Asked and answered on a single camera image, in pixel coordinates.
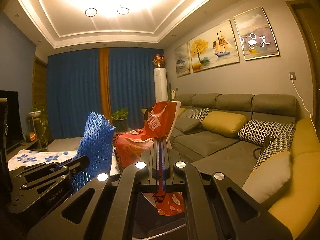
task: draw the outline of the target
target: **white air conditioner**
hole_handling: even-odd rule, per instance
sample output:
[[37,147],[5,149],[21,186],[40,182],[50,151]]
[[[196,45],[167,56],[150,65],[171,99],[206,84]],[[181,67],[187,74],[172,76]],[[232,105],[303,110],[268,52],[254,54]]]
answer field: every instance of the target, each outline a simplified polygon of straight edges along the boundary
[[165,68],[155,68],[153,73],[155,75],[156,102],[168,101],[167,75]]

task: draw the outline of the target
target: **curtain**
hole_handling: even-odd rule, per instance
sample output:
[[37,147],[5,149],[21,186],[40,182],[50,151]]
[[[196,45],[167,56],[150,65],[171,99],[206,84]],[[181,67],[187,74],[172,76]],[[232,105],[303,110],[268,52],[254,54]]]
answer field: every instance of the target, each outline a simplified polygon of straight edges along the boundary
[[102,113],[98,49],[49,56],[47,110],[53,138],[83,136],[88,113]]
[[112,112],[128,109],[128,126],[143,127],[141,109],[156,103],[152,63],[162,49],[110,48],[109,86]]
[[111,116],[109,93],[109,48],[99,49],[99,68],[102,114],[107,120],[109,120]]

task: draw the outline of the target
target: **sailboat in painting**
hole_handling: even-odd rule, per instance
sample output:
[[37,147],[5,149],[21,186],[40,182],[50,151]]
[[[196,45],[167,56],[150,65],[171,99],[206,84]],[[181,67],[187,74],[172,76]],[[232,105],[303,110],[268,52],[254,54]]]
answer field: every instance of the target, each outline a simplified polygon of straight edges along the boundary
[[212,49],[216,49],[215,55],[222,57],[230,54],[230,50],[233,49],[233,46],[227,41],[225,37],[221,35],[219,37],[217,33],[217,40],[213,42]]

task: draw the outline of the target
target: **blue mesh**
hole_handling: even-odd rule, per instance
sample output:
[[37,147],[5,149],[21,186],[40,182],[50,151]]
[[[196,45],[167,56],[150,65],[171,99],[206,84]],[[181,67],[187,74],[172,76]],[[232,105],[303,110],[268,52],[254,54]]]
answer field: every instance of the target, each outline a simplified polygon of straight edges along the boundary
[[74,192],[77,192],[98,174],[110,174],[114,132],[115,127],[112,127],[104,115],[89,113],[84,136],[73,159],[86,155],[90,164],[85,170],[72,177]]

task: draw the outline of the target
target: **houndstooth pillow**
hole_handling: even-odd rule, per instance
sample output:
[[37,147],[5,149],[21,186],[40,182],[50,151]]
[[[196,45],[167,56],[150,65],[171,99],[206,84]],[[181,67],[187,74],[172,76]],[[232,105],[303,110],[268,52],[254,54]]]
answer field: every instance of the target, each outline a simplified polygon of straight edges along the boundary
[[291,143],[295,130],[295,124],[250,120],[238,132],[238,137],[242,141],[262,146],[266,136],[276,138],[280,134],[287,132]]
[[181,117],[198,119],[200,122],[210,113],[209,108],[187,109],[180,115]]
[[252,171],[258,168],[264,161],[278,152],[290,151],[290,138],[287,132],[280,134],[270,145],[260,154],[257,163]]

